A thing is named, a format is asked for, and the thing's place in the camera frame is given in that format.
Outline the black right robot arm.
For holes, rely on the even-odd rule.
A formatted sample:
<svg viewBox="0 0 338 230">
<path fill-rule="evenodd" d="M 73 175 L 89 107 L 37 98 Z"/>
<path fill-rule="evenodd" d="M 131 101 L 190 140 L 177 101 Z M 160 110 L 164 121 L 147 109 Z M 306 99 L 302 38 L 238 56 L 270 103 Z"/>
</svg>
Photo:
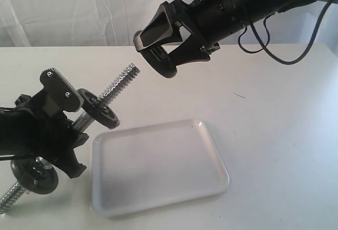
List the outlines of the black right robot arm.
<svg viewBox="0 0 338 230">
<path fill-rule="evenodd" d="M 134 35 L 134 46 L 163 76 L 179 65 L 208 61 L 219 41 L 273 13 L 337 0 L 182 0 L 163 2 L 150 23 Z"/>
</svg>

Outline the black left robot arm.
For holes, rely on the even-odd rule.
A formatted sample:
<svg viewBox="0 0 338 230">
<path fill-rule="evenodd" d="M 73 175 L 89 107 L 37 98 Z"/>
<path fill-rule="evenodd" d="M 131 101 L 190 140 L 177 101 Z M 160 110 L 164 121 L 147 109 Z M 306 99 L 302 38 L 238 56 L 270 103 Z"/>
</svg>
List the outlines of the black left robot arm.
<svg viewBox="0 0 338 230">
<path fill-rule="evenodd" d="M 42 157 L 69 178 L 79 177 L 86 166 L 74 149 L 86 142 L 87 134 L 71 128 L 60 109 L 48 115 L 39 95 L 21 94 L 13 108 L 1 108 L 1 155 L 13 159 Z"/>
</svg>

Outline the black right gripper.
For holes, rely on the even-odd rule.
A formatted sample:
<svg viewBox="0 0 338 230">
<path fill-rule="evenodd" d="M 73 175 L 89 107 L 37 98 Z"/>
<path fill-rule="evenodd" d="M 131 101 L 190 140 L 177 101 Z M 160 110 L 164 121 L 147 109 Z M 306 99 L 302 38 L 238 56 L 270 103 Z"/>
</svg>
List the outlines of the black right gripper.
<svg viewBox="0 0 338 230">
<path fill-rule="evenodd" d="M 150 23 L 135 33 L 137 52 L 151 46 L 182 42 L 180 27 L 190 35 L 168 54 L 167 67 L 210 61 L 209 53 L 217 51 L 219 41 L 244 28 L 247 10 L 244 0 L 182 0 L 163 2 Z"/>
</svg>

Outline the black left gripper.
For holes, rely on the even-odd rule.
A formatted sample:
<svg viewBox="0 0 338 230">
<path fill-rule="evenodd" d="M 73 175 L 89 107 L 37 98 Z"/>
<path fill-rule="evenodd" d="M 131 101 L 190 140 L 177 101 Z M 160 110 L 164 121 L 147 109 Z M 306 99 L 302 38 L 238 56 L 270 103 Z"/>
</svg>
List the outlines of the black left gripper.
<svg viewBox="0 0 338 230">
<path fill-rule="evenodd" d="M 51 162 L 69 178 L 78 178 L 86 166 L 78 162 L 75 149 L 87 142 L 89 136 L 72 127 L 65 112 L 74 112 L 81 107 L 79 98 L 54 97 L 47 92 L 30 96 L 21 94 L 15 101 L 15 110 L 28 114 L 33 119 L 31 128 L 34 142 L 32 152 Z"/>
</svg>

